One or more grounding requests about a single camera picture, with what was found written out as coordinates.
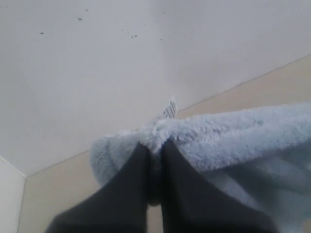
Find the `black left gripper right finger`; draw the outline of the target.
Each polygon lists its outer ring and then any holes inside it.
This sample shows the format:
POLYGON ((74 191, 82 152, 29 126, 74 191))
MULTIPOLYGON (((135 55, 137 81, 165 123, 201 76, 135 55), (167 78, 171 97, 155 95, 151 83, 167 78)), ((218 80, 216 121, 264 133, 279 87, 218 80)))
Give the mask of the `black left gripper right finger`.
POLYGON ((276 233, 264 213, 209 183, 171 141, 161 150, 163 229, 166 233, 276 233))

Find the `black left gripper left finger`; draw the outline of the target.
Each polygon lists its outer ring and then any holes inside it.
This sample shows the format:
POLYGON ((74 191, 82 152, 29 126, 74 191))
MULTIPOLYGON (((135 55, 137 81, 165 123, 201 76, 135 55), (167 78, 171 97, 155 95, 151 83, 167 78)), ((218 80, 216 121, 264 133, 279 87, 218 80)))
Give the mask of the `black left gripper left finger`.
POLYGON ((145 233, 149 150, 137 144, 120 171, 98 192, 57 215, 48 233, 145 233))

